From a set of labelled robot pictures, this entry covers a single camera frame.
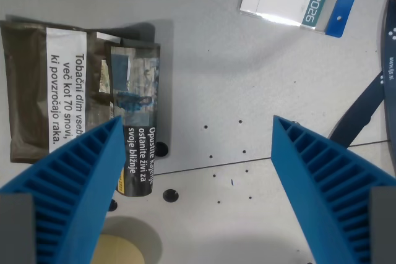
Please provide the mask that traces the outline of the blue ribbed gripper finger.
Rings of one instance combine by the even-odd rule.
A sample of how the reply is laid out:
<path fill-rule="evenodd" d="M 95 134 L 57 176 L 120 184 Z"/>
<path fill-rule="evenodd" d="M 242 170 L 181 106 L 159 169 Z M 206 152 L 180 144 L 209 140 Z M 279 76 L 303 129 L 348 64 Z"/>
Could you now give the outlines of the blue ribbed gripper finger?
<path fill-rule="evenodd" d="M 271 160 L 316 263 L 370 263 L 369 193 L 395 178 L 280 116 Z"/>
<path fill-rule="evenodd" d="M 30 194 L 37 263 L 90 263 L 126 161 L 121 117 L 71 140 L 1 187 Z"/>

